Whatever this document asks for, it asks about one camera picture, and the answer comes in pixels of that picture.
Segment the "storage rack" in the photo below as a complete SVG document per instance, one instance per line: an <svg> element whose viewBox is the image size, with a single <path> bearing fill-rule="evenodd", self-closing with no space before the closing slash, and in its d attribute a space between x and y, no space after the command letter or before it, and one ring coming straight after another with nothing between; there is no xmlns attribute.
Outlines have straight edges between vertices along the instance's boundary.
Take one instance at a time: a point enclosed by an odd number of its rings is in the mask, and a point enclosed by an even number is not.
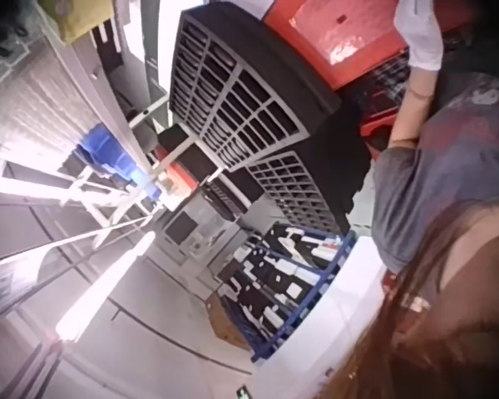
<svg viewBox="0 0 499 399"><path fill-rule="evenodd" d="M255 162L248 171L290 223L340 233L322 193L294 151Z"/></svg>
<svg viewBox="0 0 499 399"><path fill-rule="evenodd" d="M170 108L231 171L309 137L339 106L323 81L301 84L307 78L280 59L299 55L268 48L263 34L274 36L228 3L181 14ZM287 47L274 39L270 42L276 47ZM259 59L251 66L248 60L256 58L250 54L255 48ZM274 67L279 69L273 77L263 76Z"/></svg>
<svg viewBox="0 0 499 399"><path fill-rule="evenodd" d="M318 238L325 240L328 238L337 238L338 236L335 234L328 234L323 231L318 231L314 229L307 229L305 227L301 226L290 226L286 224L276 224L276 225L281 225L284 227L294 227L299 230L303 230L306 233L309 233L311 235L315 235ZM340 248L338 249L337 253L334 255L333 259L328 262L327 266L324 269L321 268L316 268L316 267L311 267L307 266L306 264L301 264L299 262L296 262L295 260L292 260L288 256L285 256L283 254L280 254L277 251L274 251L273 249L267 247L264 244L265 241L264 236L257 244L251 245L254 249L260 249L263 251L263 256L265 255L273 255L276 258L279 259L284 259L288 260L290 263L294 264L297 267L304 268L307 270L310 270L311 272L317 274L319 276L318 282L306 293L304 296L303 300L301 303L296 306L296 307L288 307L285 309L285 306L280 307L281 310L285 311L286 314L288 315L287 319L284 321L283 325L277 330L277 332L270 337L269 339L266 339L264 342L258 342L254 340L248 332L246 331L245 328L245 321L241 319L240 315L237 314L236 312L233 312L232 309L229 307L225 306L225 310L230 317L231 322L237 327L237 329L240 330L242 335L248 340L248 344L252 347L254 351L254 355L252 356L251 360L252 362L257 362L260 358L267 359L269 358L275 351L277 351L280 346L283 344L284 341L286 341L290 335L295 331L296 327L303 322L303 320L307 317L309 306L315 305L314 301L317 301L317 296L321 294L321 289L325 284L331 284L333 279L336 277L337 273L337 267L342 267L348 257L348 255L351 253L351 250L353 249L353 246L355 245L357 238L356 235L353 231L349 231L345 237L341 240ZM241 264L244 264L245 260L251 255L249 253L245 259L240 262ZM262 281L258 282L259 285L261 285L260 291L262 292L262 288L265 287L265 284ZM264 296L267 298L270 298L268 293L262 292ZM272 302L276 304L276 300L273 296Z"/></svg>

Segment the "hand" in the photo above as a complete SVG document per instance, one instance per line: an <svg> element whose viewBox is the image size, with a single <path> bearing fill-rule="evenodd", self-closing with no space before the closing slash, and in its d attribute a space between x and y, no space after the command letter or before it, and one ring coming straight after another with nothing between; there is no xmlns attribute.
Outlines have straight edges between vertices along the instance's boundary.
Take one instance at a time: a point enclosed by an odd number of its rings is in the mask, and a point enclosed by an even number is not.
<svg viewBox="0 0 499 399"><path fill-rule="evenodd" d="M443 41L432 1L399 0L393 24L410 48L408 64L427 71L439 71Z"/></svg>

